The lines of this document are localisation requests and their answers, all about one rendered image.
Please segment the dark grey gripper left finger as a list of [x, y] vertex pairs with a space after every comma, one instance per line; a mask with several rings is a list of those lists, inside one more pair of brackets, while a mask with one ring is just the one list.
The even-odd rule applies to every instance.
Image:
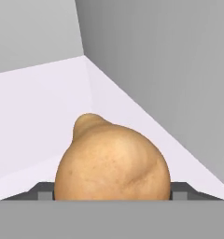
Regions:
[[54, 183], [53, 182], [38, 182], [28, 191], [5, 198], [5, 201], [13, 201], [13, 200], [53, 201], [54, 200]]

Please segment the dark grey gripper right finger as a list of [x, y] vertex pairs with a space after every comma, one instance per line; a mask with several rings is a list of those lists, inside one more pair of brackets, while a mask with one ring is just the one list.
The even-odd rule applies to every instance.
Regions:
[[172, 182], [171, 183], [171, 200], [206, 200], [206, 201], [220, 201], [220, 198], [197, 191], [187, 182]]

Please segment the tan butternut squash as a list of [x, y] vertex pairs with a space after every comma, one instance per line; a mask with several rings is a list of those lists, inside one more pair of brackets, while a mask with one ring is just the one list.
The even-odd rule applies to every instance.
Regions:
[[88, 113], [77, 118], [73, 139], [54, 183], [57, 200], [167, 200], [171, 178], [161, 152], [139, 132]]

